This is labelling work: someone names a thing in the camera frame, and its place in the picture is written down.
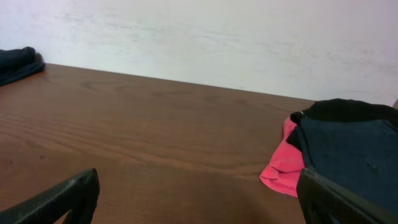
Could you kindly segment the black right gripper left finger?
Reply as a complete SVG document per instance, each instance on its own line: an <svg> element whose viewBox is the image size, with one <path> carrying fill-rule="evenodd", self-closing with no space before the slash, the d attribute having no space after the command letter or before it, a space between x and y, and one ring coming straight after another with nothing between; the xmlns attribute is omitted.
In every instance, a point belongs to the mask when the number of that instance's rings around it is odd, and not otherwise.
<svg viewBox="0 0 398 224"><path fill-rule="evenodd" d="M88 169L1 212L1 223L90 224L100 194L96 169Z"/></svg>

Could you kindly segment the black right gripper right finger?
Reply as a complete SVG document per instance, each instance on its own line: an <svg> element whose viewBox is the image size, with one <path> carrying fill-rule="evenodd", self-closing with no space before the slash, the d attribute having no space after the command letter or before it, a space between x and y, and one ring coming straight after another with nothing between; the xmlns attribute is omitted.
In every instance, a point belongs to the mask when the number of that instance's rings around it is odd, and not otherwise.
<svg viewBox="0 0 398 224"><path fill-rule="evenodd" d="M302 169L298 200L310 224L395 224L397 215L379 207L311 169Z"/></svg>

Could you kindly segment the dark blue denim shorts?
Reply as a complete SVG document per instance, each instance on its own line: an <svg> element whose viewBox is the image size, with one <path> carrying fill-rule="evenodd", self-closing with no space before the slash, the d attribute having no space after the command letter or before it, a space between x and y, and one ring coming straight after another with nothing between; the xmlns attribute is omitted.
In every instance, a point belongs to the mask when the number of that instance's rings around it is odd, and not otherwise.
<svg viewBox="0 0 398 224"><path fill-rule="evenodd" d="M397 213L397 128L389 121L307 118L297 135L305 167Z"/></svg>

